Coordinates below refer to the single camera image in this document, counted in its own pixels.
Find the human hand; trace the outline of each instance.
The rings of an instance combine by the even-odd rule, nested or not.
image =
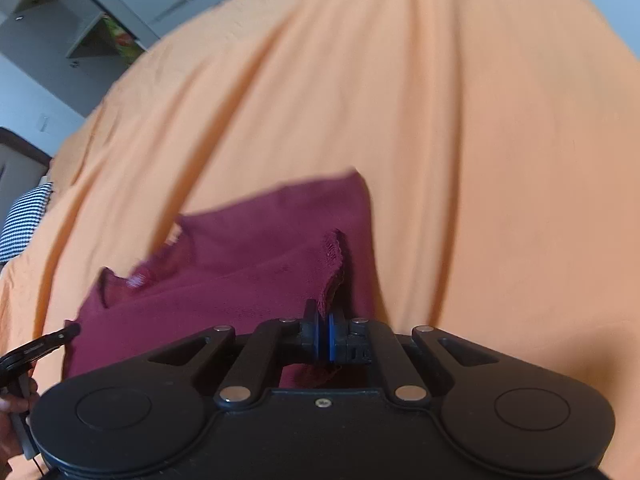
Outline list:
[[[29,379],[29,399],[12,396],[10,394],[0,396],[0,464],[5,464],[11,457],[22,453],[22,446],[11,424],[9,413],[22,413],[32,410],[40,396],[38,384]]]

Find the orange bedsheet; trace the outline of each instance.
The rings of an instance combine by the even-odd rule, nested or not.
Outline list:
[[[639,103],[638,60],[585,0],[231,0],[62,147],[55,204],[0,279],[1,349],[74,318],[177,213],[355,167],[380,316],[592,384],[618,418],[604,471],[635,479]]]

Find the maroon cloth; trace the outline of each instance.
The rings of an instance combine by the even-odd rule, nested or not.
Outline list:
[[[351,314],[372,317],[375,268],[369,196],[352,173],[283,187],[219,211],[178,219],[182,231],[128,278],[103,269],[66,350],[72,377],[217,324],[249,333],[275,317],[321,314],[338,286]],[[304,383],[300,368],[282,385]]]

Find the silver screw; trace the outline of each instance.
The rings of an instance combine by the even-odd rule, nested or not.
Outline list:
[[[396,397],[400,400],[406,400],[407,402],[417,402],[423,400],[427,396],[427,390],[420,386],[413,386],[412,384],[406,384],[400,386],[395,391]]]
[[[330,399],[316,399],[316,406],[318,408],[328,408],[332,405]]]
[[[242,402],[251,397],[251,390],[244,386],[227,386],[220,390],[220,398],[226,402]]]

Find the checkered pillow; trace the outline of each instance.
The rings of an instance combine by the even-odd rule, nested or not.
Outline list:
[[[22,195],[9,209],[0,234],[0,263],[20,254],[44,216],[53,184],[47,182]]]

